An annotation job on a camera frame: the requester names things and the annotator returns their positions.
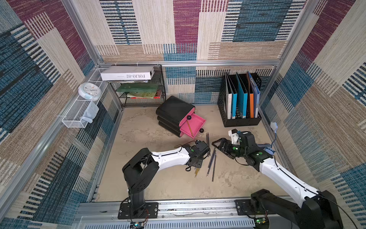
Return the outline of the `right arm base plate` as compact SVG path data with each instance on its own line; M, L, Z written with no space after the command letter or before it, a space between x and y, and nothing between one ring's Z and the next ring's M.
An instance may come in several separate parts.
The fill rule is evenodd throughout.
M274 215L275 213L270 210L265 210L263 207L260 207L258 203L254 201L252 203L252 200L250 198L247 199L236 199L234 201L237 214L239 216L251 216L254 215Z

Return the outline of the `black pink drawer unit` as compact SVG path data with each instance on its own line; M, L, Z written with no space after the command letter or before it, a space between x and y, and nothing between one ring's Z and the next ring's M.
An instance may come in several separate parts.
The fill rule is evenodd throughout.
M172 134L182 137L185 134L180 131L179 122L193 106L175 96L169 97L156 110L158 125Z

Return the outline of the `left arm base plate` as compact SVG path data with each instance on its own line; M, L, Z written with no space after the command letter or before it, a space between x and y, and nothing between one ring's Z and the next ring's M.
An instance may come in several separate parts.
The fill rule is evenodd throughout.
M133 208L131 203L121 203L118 219L156 219L158 217L159 203L147 202L142 207Z

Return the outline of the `pink top drawer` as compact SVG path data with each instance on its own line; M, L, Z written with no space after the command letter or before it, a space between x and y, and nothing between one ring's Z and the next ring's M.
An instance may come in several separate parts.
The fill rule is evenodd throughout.
M195 112L195 106L193 106L193 107L191 108L191 110L190 110L189 112L187 112L187 113L182 117L181 121L179 122L179 126L181 127L181 126L185 123L185 121L187 121L187 117L188 117L188 116L191 116L194 112Z

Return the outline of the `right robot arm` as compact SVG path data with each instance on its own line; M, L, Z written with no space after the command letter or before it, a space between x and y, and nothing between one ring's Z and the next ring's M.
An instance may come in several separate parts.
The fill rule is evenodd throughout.
M212 142L215 149L231 159L242 157L247 166L264 174L292 200L280 198L266 189L251 194L249 201L238 200L239 215L277 214L300 229L342 229L339 207L333 194L319 191L280 165L270 144L257 144L251 132L230 131L231 139Z

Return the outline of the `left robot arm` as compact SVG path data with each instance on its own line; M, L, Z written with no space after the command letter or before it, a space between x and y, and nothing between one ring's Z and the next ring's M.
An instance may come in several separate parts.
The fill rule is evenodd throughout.
M187 166L187 171L192 167L200 169L208 153L210 147L200 140L194 141L194 145L187 143L164 152L141 149L122 169L128 187L129 202L121 204L118 218L157 218L157 203L147 204L144 199L144 190L154 176L159 171L174 166Z

